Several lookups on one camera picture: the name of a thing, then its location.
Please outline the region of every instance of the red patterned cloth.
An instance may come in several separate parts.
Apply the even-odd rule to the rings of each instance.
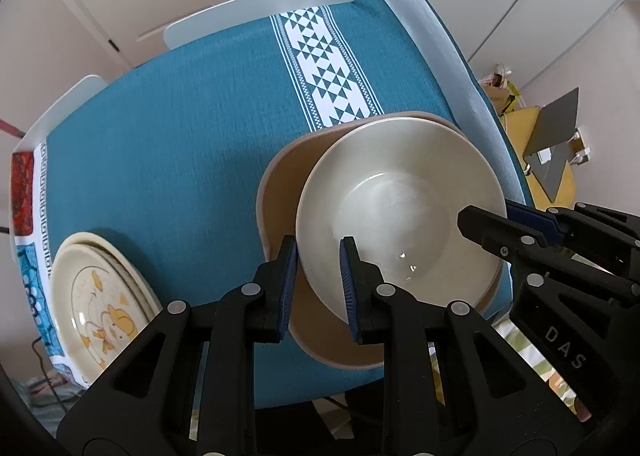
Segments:
[[[15,235],[33,233],[33,152],[11,155],[11,208]]]

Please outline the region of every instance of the black cable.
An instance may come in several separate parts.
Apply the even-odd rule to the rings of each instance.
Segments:
[[[44,369],[44,360],[42,360],[42,356],[38,353],[38,351],[36,350],[36,344],[38,342],[40,342],[42,340],[42,337],[38,337],[36,340],[34,340],[31,343],[31,349],[33,350],[33,352],[36,354],[36,357],[38,358],[39,362],[40,362],[40,371],[42,371],[42,376],[44,376],[44,379],[47,383],[47,385],[49,386],[49,389],[51,390],[51,392],[53,393],[53,396],[55,396],[56,398],[56,402],[58,403],[58,405],[62,408],[62,410],[66,413],[68,413],[68,409],[66,409],[65,404],[63,404],[62,400],[60,400],[60,397],[58,396],[56,390],[53,387],[53,384],[51,384],[51,380],[49,379],[49,375],[47,375],[47,372]]]
[[[334,406],[338,406],[338,407],[340,407],[340,409],[344,409],[353,418],[357,418],[359,420],[362,420],[363,422],[370,423],[371,425],[375,425],[376,427],[382,427],[382,422],[380,420],[377,420],[376,418],[373,418],[372,416],[368,416],[366,414],[362,414],[361,412],[357,412],[356,410],[351,409],[351,407],[348,407],[348,406],[345,406],[344,404],[341,404],[340,402],[335,400],[335,398],[332,398],[330,396],[323,396],[323,398],[327,402],[331,402],[332,404],[334,404]]]
[[[65,398],[64,400],[61,399],[61,402],[63,404],[69,404],[72,402],[75,402],[78,399],[77,396],[71,396],[69,398]],[[51,404],[43,404],[42,406],[38,406],[36,404],[31,404],[31,408],[32,409],[44,409],[45,407],[49,407]]]

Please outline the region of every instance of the cartoon duck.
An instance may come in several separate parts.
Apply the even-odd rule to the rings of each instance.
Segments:
[[[95,271],[91,272],[91,278],[95,287],[91,302],[95,306],[99,303],[98,294],[104,291],[104,287]],[[121,305],[129,304],[124,294],[120,294],[119,301]],[[86,335],[81,334],[80,337],[98,365],[104,369],[138,335],[138,328],[125,309],[110,304],[107,304],[106,310],[94,308],[90,316],[93,316],[93,320],[89,319],[84,326]]]
[[[109,313],[109,318],[113,321],[113,324],[116,325],[124,334],[129,337],[129,340],[133,340],[136,335],[138,335],[138,328],[136,328],[136,324],[131,319],[131,316],[124,311],[122,308],[113,308],[111,305],[107,305],[107,312]],[[111,331],[111,334],[116,337],[115,332]]]

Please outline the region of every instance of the teal tablecloth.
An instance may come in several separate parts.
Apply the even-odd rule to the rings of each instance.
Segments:
[[[50,133],[50,251],[76,231],[92,231],[132,261],[164,305],[216,300],[251,280],[263,261],[255,196],[282,147],[310,129],[414,109],[456,122],[385,0],[217,32],[124,75]],[[494,165],[501,169],[513,165]],[[509,298],[507,284],[501,303]],[[288,335],[255,349],[257,407],[380,376],[324,366]]]

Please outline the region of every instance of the white bowl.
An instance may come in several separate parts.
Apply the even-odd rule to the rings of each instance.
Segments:
[[[354,236],[360,258],[419,301],[476,306],[501,261],[460,234],[458,212],[467,205],[506,216],[494,172],[462,135],[414,117],[356,128],[316,163],[300,197],[296,240],[306,278],[346,322],[338,244]]]

